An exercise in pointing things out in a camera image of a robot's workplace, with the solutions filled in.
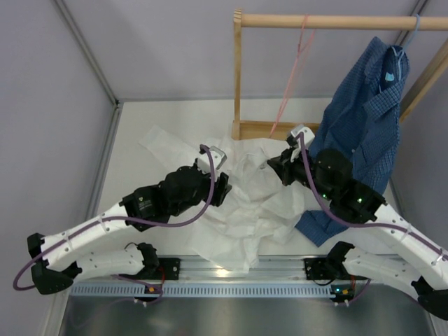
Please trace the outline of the white shirt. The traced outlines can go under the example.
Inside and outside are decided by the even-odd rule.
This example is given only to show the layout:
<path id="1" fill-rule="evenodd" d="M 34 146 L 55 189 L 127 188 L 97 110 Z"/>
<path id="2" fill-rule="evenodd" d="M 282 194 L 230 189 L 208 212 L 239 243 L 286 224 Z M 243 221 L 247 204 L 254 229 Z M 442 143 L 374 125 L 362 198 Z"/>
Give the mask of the white shirt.
<path id="1" fill-rule="evenodd" d="M 210 206 L 185 227 L 146 233 L 163 254 L 194 253 L 224 269 L 247 273 L 258 264 L 260 243 L 270 240 L 284 245 L 305 211 L 304 188 L 283 186 L 267 165 L 268 159 L 286 149 L 283 141 L 186 138 L 154 126 L 139 143 L 170 172 L 191 165 L 200 144 L 216 146 L 227 155 L 221 171 L 230 177 L 232 190 L 221 206 Z"/>

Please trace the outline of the pink wire hanger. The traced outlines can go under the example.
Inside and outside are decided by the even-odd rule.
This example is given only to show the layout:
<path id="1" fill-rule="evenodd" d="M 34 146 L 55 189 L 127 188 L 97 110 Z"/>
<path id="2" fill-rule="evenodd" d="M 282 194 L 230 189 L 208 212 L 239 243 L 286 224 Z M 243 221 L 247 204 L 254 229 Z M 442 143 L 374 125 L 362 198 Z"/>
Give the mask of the pink wire hanger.
<path id="1" fill-rule="evenodd" d="M 279 110 L 277 112 L 276 118 L 274 119 L 274 122 L 272 124 L 272 128 L 269 131 L 268 138 L 271 139 L 274 135 L 274 132 L 277 129 L 277 126 L 279 125 L 281 121 L 281 117 L 284 114 L 284 111 L 286 110 L 286 107 L 288 105 L 289 99 L 292 97 L 295 85 L 297 83 L 298 78 L 300 77 L 300 74 L 303 72 L 303 69 L 305 67 L 305 63 L 307 61 L 309 50 L 312 46 L 312 43 L 314 42 L 314 36 L 316 33 L 316 30 L 313 29 L 310 35 L 308 36 L 307 40 L 305 40 L 305 29 L 307 28 L 307 23 L 309 21 L 309 14 L 304 15 L 304 19 L 302 21 L 302 26 L 300 28 L 300 37 L 297 44 L 297 53 L 295 56 L 295 61 L 293 63 L 290 76 L 288 78 L 288 82 L 286 84 L 286 88 L 283 92 L 283 98 L 279 106 Z"/>

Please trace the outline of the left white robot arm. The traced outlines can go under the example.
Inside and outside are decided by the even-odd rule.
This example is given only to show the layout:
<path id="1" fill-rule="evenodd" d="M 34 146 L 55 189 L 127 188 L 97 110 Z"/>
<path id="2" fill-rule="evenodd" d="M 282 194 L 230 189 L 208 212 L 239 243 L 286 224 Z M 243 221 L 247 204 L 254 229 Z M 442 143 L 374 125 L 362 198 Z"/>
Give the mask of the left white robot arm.
<path id="1" fill-rule="evenodd" d="M 126 234 L 167 225 L 172 216 L 200 202 L 206 207 L 219 207 L 231 189 L 224 172 L 212 176 L 196 165 L 183 166 L 156 185 L 137 188 L 108 211 L 70 230 L 48 236 L 32 234 L 27 246 L 34 262 L 34 286 L 40 294 L 49 295 L 95 277 L 117 274 L 128 279 L 151 279 L 160 268 L 151 244 L 128 243 L 107 253 L 100 253 L 100 248 Z"/>

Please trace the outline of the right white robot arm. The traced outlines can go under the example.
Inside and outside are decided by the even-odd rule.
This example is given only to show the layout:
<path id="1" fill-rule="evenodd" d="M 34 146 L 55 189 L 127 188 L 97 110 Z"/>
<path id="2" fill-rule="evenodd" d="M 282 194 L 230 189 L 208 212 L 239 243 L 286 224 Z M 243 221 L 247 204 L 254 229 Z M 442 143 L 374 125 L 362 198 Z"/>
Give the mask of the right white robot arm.
<path id="1" fill-rule="evenodd" d="M 401 262 L 339 241 L 325 258 L 334 279 L 363 277 L 390 286 L 416 300 L 428 313 L 447 319 L 447 252 L 425 238 L 384 197 L 352 176 L 352 164 L 335 149 L 316 158 L 289 148 L 267 161 L 285 186 L 309 188 L 324 211 L 350 228 L 372 234 L 402 258 Z"/>

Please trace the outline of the blue checked shirt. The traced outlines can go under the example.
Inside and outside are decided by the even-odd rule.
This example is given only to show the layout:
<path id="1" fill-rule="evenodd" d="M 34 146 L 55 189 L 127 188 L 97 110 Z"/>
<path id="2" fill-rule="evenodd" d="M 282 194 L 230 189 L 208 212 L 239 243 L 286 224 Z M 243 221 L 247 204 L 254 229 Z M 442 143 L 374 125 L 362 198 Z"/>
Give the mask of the blue checked shirt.
<path id="1" fill-rule="evenodd" d="M 410 72 L 406 56 L 404 80 L 382 92 L 379 81 L 389 44 L 374 37 L 339 84 L 309 154 L 323 149 L 341 152 L 353 165 L 353 177 L 384 193 L 391 177 L 400 142 L 400 102 Z"/>

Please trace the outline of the wooden clothes rack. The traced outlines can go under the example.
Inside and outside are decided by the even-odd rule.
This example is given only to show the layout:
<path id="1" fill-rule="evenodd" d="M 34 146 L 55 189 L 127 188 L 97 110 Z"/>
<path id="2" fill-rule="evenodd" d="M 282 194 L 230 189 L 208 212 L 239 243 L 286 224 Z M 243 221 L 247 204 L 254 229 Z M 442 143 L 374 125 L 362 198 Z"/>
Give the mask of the wooden clothes rack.
<path id="1" fill-rule="evenodd" d="M 244 28 L 336 29 L 370 31 L 445 32 L 446 17 L 270 15 L 249 14 L 241 9 L 233 15 L 234 42 L 234 120 L 231 137 L 235 140 L 268 137 L 282 139 L 295 126 L 293 122 L 241 119 L 242 30 Z M 404 122 L 438 79 L 447 70 L 447 42 L 444 42 L 401 101 L 400 122 Z"/>

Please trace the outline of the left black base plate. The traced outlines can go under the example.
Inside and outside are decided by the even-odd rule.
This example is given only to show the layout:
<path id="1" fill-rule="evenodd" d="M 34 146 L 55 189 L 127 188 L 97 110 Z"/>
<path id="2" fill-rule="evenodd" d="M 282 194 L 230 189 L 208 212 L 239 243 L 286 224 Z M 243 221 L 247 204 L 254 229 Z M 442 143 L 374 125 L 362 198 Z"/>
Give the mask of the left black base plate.
<path id="1" fill-rule="evenodd" d="M 181 270 L 180 258 L 159 258 L 151 266 L 144 266 L 136 274 L 119 274 L 121 277 L 133 280 L 169 280 L 177 281 Z"/>

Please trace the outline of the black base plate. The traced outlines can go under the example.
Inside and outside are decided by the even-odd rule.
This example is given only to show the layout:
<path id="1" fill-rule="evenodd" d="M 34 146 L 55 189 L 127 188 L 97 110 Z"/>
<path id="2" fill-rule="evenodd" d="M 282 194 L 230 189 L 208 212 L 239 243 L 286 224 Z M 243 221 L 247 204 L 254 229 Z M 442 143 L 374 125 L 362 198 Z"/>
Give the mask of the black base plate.
<path id="1" fill-rule="evenodd" d="M 337 269 L 332 268 L 326 261 L 326 258 L 305 258 L 304 271 L 306 280 L 313 281 L 320 286 L 326 286 L 335 280 L 343 280 L 346 275 Z"/>
<path id="2" fill-rule="evenodd" d="M 121 277 L 133 280 L 169 280 L 177 281 L 181 270 L 180 258 L 159 258 L 151 266 L 144 266 L 136 274 L 119 274 Z"/>

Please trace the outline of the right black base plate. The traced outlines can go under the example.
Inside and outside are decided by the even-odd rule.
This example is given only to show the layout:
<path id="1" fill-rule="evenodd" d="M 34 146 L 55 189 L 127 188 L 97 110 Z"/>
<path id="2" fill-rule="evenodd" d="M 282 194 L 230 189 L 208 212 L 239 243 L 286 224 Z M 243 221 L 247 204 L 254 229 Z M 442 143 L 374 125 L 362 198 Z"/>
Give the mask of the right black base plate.
<path id="1" fill-rule="evenodd" d="M 305 258 L 304 271 L 306 280 L 313 281 L 320 286 L 326 286 L 335 280 L 343 280 L 346 275 L 337 269 L 332 268 L 326 261 L 326 258 Z"/>

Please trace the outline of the aluminium corner post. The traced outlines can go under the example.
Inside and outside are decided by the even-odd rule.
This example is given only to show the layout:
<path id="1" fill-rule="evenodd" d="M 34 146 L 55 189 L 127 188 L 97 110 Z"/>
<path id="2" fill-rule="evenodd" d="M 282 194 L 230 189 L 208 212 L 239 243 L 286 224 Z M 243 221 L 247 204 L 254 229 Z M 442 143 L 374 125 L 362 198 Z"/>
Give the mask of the aluminium corner post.
<path id="1" fill-rule="evenodd" d="M 51 3 L 55 7 L 55 10 L 61 16 L 62 21 L 66 25 L 70 34 L 73 36 L 78 46 L 78 49 L 80 50 L 86 62 L 88 63 L 88 66 L 93 72 L 95 78 L 98 80 L 108 100 L 112 103 L 112 105 L 118 106 L 120 103 L 119 99 L 116 97 L 116 94 L 114 93 L 108 80 L 106 79 L 104 72 L 102 71 L 102 68 L 99 65 L 99 62 L 97 61 L 97 58 L 95 57 L 91 47 L 89 46 L 87 40 L 85 39 L 84 34 L 82 33 L 75 17 L 73 16 L 69 7 L 67 6 L 66 1 L 52 0 Z"/>

